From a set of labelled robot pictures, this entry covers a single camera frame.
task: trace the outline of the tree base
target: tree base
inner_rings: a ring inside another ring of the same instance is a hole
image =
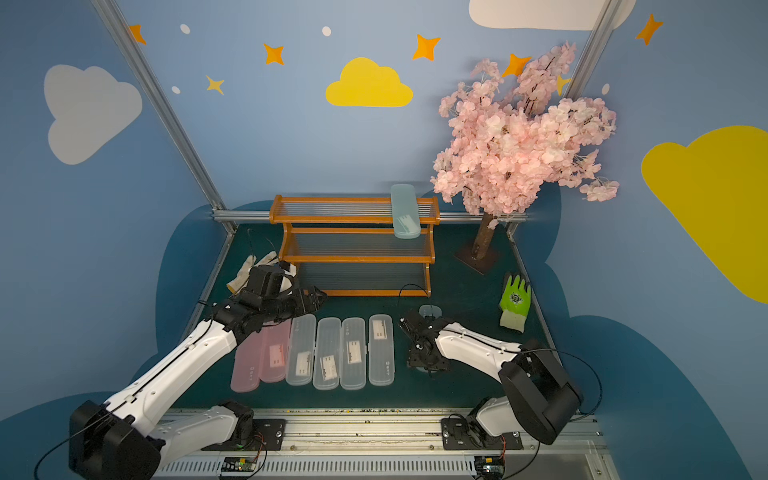
[[[455,256],[462,263],[472,268],[477,273],[480,273],[481,275],[485,275],[486,273],[491,271],[491,268],[493,268],[493,266],[496,264],[496,260],[498,260],[499,254],[496,250],[493,250],[492,248],[488,248],[488,251],[485,252],[484,257],[480,259],[474,258],[472,256],[473,246],[474,246],[474,243],[467,243],[462,248],[458,249],[458,252],[456,252]]]

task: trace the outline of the white cloud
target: white cloud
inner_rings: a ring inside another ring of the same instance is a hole
[[[469,16],[488,28],[591,30],[605,0],[469,0]],[[624,0],[614,28],[627,19],[635,0]]]
[[[55,118],[48,144],[69,165],[86,161],[141,113],[139,90],[99,67],[55,65],[43,91]]]

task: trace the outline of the orange star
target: orange star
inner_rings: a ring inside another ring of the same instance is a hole
[[[525,67],[525,64],[528,63],[528,60],[531,60],[531,57],[517,58],[515,54],[509,55],[509,66],[504,70],[502,77],[506,77],[507,75],[514,75],[517,77],[523,72],[523,68]]]
[[[637,37],[640,40],[645,40],[645,44],[648,45],[650,42],[650,38],[654,36],[654,33],[656,33],[656,30],[659,29],[660,26],[664,25],[664,22],[656,22],[654,20],[653,14],[651,14],[650,18],[648,19],[648,23],[645,24],[645,28],[643,28],[643,31],[641,31],[639,34],[637,34]]]
[[[429,61],[435,60],[435,46],[440,41],[439,38],[424,38],[421,35],[417,35],[419,38],[419,46],[416,49],[416,53],[413,54],[413,59],[426,58]]]
[[[143,43],[144,45],[147,44],[147,42],[144,41],[144,37],[141,36],[141,25],[131,25],[129,28],[131,29],[131,34],[134,36],[134,39],[137,42]]]
[[[266,62],[267,64],[270,63],[279,63],[281,65],[285,65],[283,63],[283,47],[275,47],[272,48],[266,43],[264,44],[264,48],[266,48]]]

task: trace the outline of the black cable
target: black cable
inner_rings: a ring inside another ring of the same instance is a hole
[[[484,341],[483,339],[479,339],[476,336],[469,335],[466,332],[462,333],[462,332],[457,332],[457,331],[451,330],[451,329],[443,329],[442,331],[443,332],[455,333],[457,335],[468,336],[469,338],[471,338],[473,340],[476,340],[476,341],[482,343],[483,345],[490,346],[491,348],[495,348],[497,350],[502,350],[502,348],[500,346],[493,345],[492,343],[488,343],[488,342]],[[577,417],[575,419],[571,419],[571,420],[569,420],[569,422],[575,422],[577,420],[581,420],[581,419],[583,419],[585,417],[588,417],[588,416],[592,415],[593,413],[595,413],[598,410],[598,407],[603,402],[603,382],[600,380],[600,376],[595,371],[595,369],[592,368],[592,365],[587,363],[587,361],[582,359],[580,356],[576,356],[573,353],[564,352],[564,351],[558,350],[558,349],[550,349],[550,348],[530,349],[530,350],[521,350],[519,353],[525,354],[525,353],[534,353],[534,352],[557,352],[557,353],[562,353],[563,355],[567,355],[567,356],[573,357],[576,360],[578,360],[579,362],[584,363],[587,366],[587,368],[589,368],[592,371],[592,373],[594,374],[595,379],[598,381],[598,388],[599,388],[598,402],[594,404],[594,407],[592,407],[592,409],[589,412],[587,412],[587,413],[583,414],[582,416],[579,416],[579,417]]]
[[[523,465],[523,468],[520,468],[520,469],[519,469],[518,471],[516,471],[515,473],[510,473],[509,475],[507,475],[507,476],[505,476],[504,478],[502,478],[502,480],[507,480],[507,478],[510,478],[510,477],[514,477],[514,476],[515,476],[515,475],[517,475],[518,473],[520,473],[520,472],[522,472],[523,470],[525,470],[526,468],[530,467],[530,466],[531,466],[531,463],[533,463],[533,461],[536,459],[536,455],[538,455],[538,450],[539,450],[540,448],[541,448],[541,442],[539,442],[539,443],[538,443],[538,446],[536,447],[536,453],[534,453],[534,454],[533,454],[533,456],[531,457],[531,459],[530,459],[530,460],[528,460],[528,463],[526,463],[525,465]]]
[[[123,402],[122,402],[120,405],[118,405],[118,407],[117,407],[116,409],[114,409],[114,410],[117,410],[117,409],[119,409],[119,408],[120,408],[120,407],[122,407],[123,405],[125,405],[125,401],[123,401]],[[44,453],[44,454],[43,454],[43,456],[42,456],[42,457],[40,457],[40,459],[38,460],[38,462],[37,462],[37,463],[35,463],[35,469],[34,469],[34,470],[32,470],[32,476],[34,477],[34,479],[35,479],[35,480],[40,480],[40,477],[38,477],[38,470],[40,469],[40,465],[42,464],[43,460],[45,460],[45,458],[46,458],[46,457],[48,457],[48,456],[49,456],[51,453],[55,452],[55,450],[56,450],[56,449],[58,449],[58,448],[59,448],[60,446],[62,446],[63,444],[65,444],[65,443],[69,442],[70,440],[72,440],[74,437],[76,437],[76,436],[80,435],[82,432],[85,432],[86,430],[88,430],[88,429],[89,429],[89,428],[91,428],[91,427],[95,427],[96,425],[100,425],[102,422],[104,422],[104,421],[105,421],[106,419],[108,419],[108,418],[110,418],[110,417],[109,417],[109,414],[107,414],[107,415],[104,415],[103,417],[101,417],[101,418],[100,418],[99,420],[97,420],[96,422],[93,422],[93,423],[91,423],[90,425],[86,425],[86,426],[85,426],[85,427],[84,427],[82,430],[80,430],[80,431],[78,431],[78,432],[75,432],[75,433],[73,433],[72,435],[70,435],[69,437],[67,437],[67,438],[66,438],[66,439],[64,439],[64,440],[61,440],[61,441],[60,441],[59,443],[57,443],[57,444],[56,444],[56,445],[55,445],[55,446],[54,446],[52,449],[50,449],[50,450],[48,450],[46,453]]]
[[[202,303],[202,304],[204,304],[204,305],[208,305],[207,303],[203,302],[202,300],[198,300],[198,303]],[[214,319],[213,319],[213,318],[211,318],[211,319],[210,319],[210,323],[208,324],[208,328],[206,328],[206,329],[205,329],[205,331],[203,332],[203,334],[202,334],[202,335],[200,335],[199,337],[197,337],[197,339],[195,339],[195,341],[194,341],[194,342],[192,342],[192,344],[193,344],[193,345],[195,345],[195,344],[197,344],[197,342],[199,342],[201,339],[203,339],[203,338],[206,336],[206,334],[208,333],[208,330],[210,330],[210,327],[211,327],[213,324],[214,324]],[[146,381],[146,382],[145,382],[145,383],[144,383],[144,384],[143,384],[141,387],[139,387],[139,389],[138,389],[138,390],[136,390],[136,393],[139,393],[139,392],[141,392],[142,390],[144,390],[144,387],[146,387],[147,385],[149,385],[149,383],[150,383],[150,382],[152,382],[152,380],[156,379],[158,375],[160,375],[160,374],[161,374],[161,373],[162,373],[162,372],[163,372],[163,371],[164,371],[166,368],[168,368],[170,365],[172,365],[172,364],[173,364],[173,363],[174,363],[174,362],[175,362],[175,361],[176,361],[176,360],[177,360],[177,359],[178,359],[180,356],[182,356],[182,355],[183,355],[183,354],[184,354],[186,351],[187,351],[187,350],[186,350],[186,349],[184,349],[184,350],[182,350],[181,352],[179,352],[179,354],[178,354],[178,355],[176,355],[176,356],[174,357],[174,359],[173,359],[173,360],[171,360],[171,361],[170,361],[168,364],[166,364],[166,366],[164,366],[162,369],[160,369],[160,371],[159,371],[159,372],[155,373],[155,374],[152,376],[152,378],[150,378],[150,379],[149,379],[148,381]],[[112,409],[112,410],[108,410],[108,412],[109,412],[109,413],[111,413],[111,414],[112,414],[112,413],[115,413],[115,412],[116,412],[116,411],[117,411],[117,410],[118,410],[120,407],[124,406],[126,403],[127,403],[127,401],[123,401],[123,402],[122,402],[120,405],[118,405],[118,406],[117,406],[117,407],[115,407],[114,409]],[[47,456],[49,456],[51,453],[53,453],[53,452],[54,452],[54,450],[56,450],[57,448],[59,448],[59,447],[60,447],[60,446],[62,446],[63,444],[65,444],[65,443],[69,442],[70,440],[72,440],[72,439],[73,439],[74,437],[76,437],[77,435],[80,435],[82,432],[85,432],[85,430],[89,429],[90,427],[92,427],[92,426],[94,426],[94,425],[98,425],[99,423],[103,422],[105,419],[108,419],[108,418],[109,418],[109,415],[107,414],[107,415],[105,415],[103,418],[101,418],[100,420],[98,420],[97,422],[94,422],[94,423],[91,423],[90,425],[87,425],[87,426],[86,426],[85,428],[83,428],[81,431],[79,431],[79,432],[76,432],[76,433],[75,433],[75,434],[73,434],[73,435],[70,435],[70,436],[69,436],[69,438],[67,438],[67,439],[65,439],[65,440],[62,440],[62,441],[61,441],[61,442],[59,442],[59,443],[58,443],[58,444],[57,444],[57,445],[56,445],[54,448],[52,448],[52,449],[48,450],[48,451],[47,451],[47,452],[46,452],[46,453],[45,453],[45,454],[44,454],[42,457],[40,457],[40,459],[38,460],[38,462],[35,464],[35,470],[32,472],[32,473],[33,473],[33,476],[35,477],[35,480],[40,480],[40,479],[39,479],[39,477],[38,477],[38,469],[40,468],[40,464],[43,462],[43,460],[45,460],[45,458],[46,458]]]
[[[395,304],[395,308],[398,310],[400,310],[400,296],[402,295],[402,291],[405,290],[408,285],[415,286],[416,288],[421,289],[421,291],[424,292],[427,298],[429,298],[429,293],[427,293],[427,291],[424,290],[423,286],[416,285],[415,283],[406,283],[405,285],[402,286],[402,288],[400,289],[400,292],[397,294],[397,303]]]
[[[247,228],[247,229],[245,230],[245,234],[246,234],[246,236],[248,237],[248,245],[250,246],[250,254],[251,254],[251,255],[253,255],[253,257],[255,258],[255,257],[256,257],[256,254],[254,253],[254,251],[255,251],[255,250],[253,250],[253,242],[252,242],[252,241],[251,241],[251,239],[250,239],[250,233],[251,233],[252,231],[253,231],[253,229],[251,229],[251,228],[249,227],[249,228]],[[275,248],[275,244],[274,244],[274,243],[272,243],[272,240],[270,240],[270,238],[269,238],[267,235],[264,235],[263,233],[262,233],[262,235],[261,235],[261,236],[262,236],[262,237],[264,237],[264,239],[265,239],[267,242],[269,242],[269,243],[270,243],[270,245],[272,245],[272,250],[274,250],[274,252],[275,252],[275,253],[277,253],[277,248]]]

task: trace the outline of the orange shelf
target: orange shelf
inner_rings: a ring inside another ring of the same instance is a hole
[[[429,296],[429,265],[435,262],[434,226],[440,223],[436,198],[416,201],[421,235],[399,239],[387,197],[282,197],[277,195],[270,221],[283,224],[280,259],[297,265],[299,277],[330,296]],[[295,223],[339,224],[338,227],[295,227]]]
[[[437,197],[418,198],[419,222],[440,224]],[[277,195],[270,209],[272,223],[388,223],[392,204],[388,197],[283,197]]]
[[[280,258],[291,263],[434,263],[432,225],[411,240],[392,228],[312,228],[285,223]]]

